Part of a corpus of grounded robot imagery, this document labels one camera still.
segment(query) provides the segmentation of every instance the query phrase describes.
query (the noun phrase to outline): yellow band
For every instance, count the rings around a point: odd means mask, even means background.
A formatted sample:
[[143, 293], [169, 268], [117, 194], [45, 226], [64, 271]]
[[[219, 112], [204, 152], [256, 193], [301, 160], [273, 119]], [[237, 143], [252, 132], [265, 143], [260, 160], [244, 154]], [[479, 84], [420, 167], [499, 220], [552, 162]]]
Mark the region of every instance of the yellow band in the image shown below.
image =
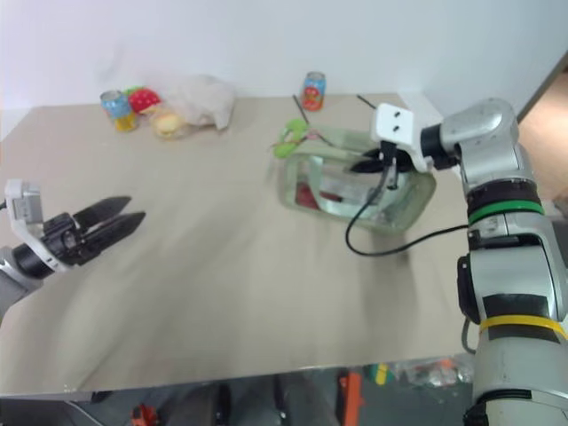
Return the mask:
[[566, 337], [566, 333], [562, 329], [562, 326], [558, 322], [549, 318], [534, 317], [532, 315], [501, 315], [499, 317], [484, 319], [479, 325], [479, 333], [482, 333], [489, 327], [509, 324], [549, 328], [556, 331], [564, 339], [568, 339], [568, 337]]

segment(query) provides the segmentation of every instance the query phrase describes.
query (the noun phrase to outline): strawberry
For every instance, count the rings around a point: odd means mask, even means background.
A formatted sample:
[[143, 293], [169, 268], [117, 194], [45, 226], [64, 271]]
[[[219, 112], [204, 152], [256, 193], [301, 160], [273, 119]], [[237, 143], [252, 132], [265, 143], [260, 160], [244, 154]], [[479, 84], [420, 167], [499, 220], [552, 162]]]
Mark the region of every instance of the strawberry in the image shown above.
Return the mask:
[[161, 102], [160, 97], [156, 94], [156, 92], [151, 91], [146, 87], [140, 87], [134, 90], [128, 96], [128, 101], [130, 102], [132, 110], [137, 114], [140, 114], [145, 109]]

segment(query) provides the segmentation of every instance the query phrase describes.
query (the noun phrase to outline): white wall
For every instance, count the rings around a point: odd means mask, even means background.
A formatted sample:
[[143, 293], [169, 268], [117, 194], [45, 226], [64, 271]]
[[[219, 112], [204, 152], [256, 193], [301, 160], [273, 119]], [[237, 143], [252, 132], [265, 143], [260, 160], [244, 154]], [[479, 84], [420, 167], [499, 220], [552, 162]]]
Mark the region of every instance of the white wall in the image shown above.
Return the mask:
[[331, 93], [520, 109], [568, 46], [567, 17], [565, 0], [3, 0], [4, 108], [95, 103], [164, 71], [289, 95], [319, 69]]
[[29, 108], [0, 110], [0, 140], [3, 140], [23, 118], [28, 115]]

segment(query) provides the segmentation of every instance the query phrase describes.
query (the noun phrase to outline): table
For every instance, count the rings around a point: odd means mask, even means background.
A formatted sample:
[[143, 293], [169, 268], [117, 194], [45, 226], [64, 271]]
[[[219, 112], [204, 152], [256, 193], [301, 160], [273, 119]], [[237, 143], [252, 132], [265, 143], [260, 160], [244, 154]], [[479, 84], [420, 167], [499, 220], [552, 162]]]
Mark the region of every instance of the table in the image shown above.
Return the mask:
[[[395, 94], [369, 96], [403, 105]], [[464, 232], [372, 259], [345, 224], [283, 207], [270, 145], [292, 99], [239, 99], [228, 130], [120, 134], [97, 105], [33, 110], [4, 141], [0, 185], [42, 187], [43, 214], [128, 194], [145, 221], [84, 267], [50, 277], [0, 327], [0, 395], [57, 394], [361, 365], [461, 351], [455, 265]], [[365, 130], [371, 110], [329, 96], [312, 122]], [[407, 241], [465, 223], [459, 178]], [[2, 243], [17, 244], [7, 220]], [[398, 246], [365, 230], [362, 249]]]

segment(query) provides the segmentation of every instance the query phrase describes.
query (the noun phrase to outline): yellow toy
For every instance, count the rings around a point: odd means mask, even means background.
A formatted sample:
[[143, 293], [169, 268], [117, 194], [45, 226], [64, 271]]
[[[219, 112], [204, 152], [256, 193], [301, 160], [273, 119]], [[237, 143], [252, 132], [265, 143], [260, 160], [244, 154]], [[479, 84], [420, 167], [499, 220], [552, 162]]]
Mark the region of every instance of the yellow toy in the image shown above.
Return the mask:
[[150, 106], [144, 114], [150, 116], [150, 125], [160, 138], [181, 138], [190, 129], [190, 124], [181, 115], [166, 106]]

